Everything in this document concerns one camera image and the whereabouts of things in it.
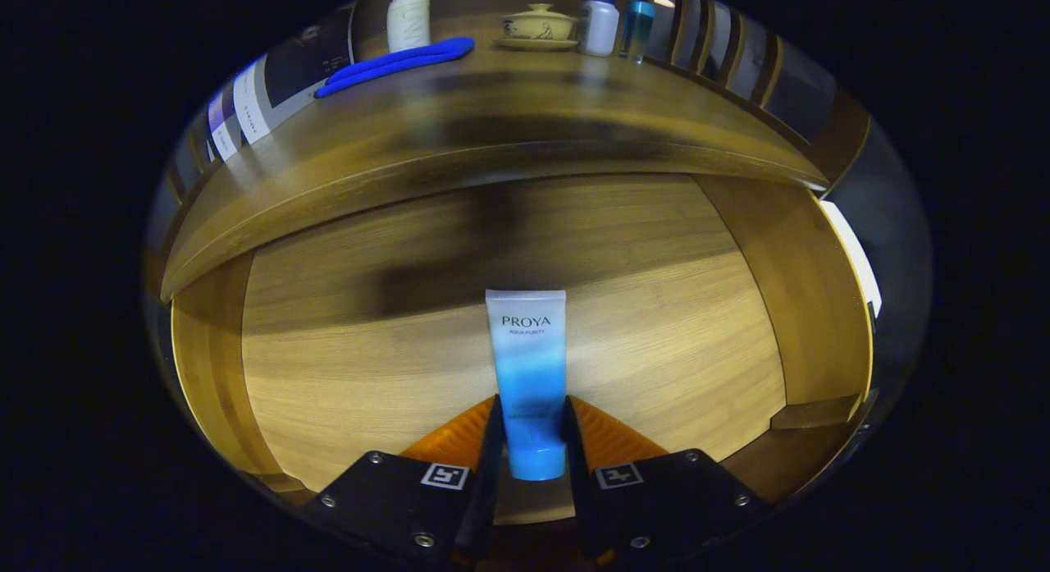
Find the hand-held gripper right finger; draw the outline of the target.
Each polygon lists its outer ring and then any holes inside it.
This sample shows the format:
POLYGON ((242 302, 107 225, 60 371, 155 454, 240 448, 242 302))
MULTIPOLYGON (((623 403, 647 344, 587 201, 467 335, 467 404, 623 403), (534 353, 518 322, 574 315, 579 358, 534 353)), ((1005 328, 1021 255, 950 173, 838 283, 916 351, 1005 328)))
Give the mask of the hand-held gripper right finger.
POLYGON ((771 515, 699 449, 668 452, 585 401, 564 405, 582 555, 596 565, 685 565, 771 515))

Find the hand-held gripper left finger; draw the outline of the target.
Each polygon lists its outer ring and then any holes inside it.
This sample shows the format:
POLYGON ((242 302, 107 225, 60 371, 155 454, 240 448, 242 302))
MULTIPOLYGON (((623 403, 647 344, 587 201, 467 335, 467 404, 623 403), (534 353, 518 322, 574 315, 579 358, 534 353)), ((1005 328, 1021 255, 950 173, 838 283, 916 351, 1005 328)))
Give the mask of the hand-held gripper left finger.
POLYGON ((401 456, 368 450, 301 513, 375 567, 476 568, 494 526, 504 441, 492 396, 401 456))

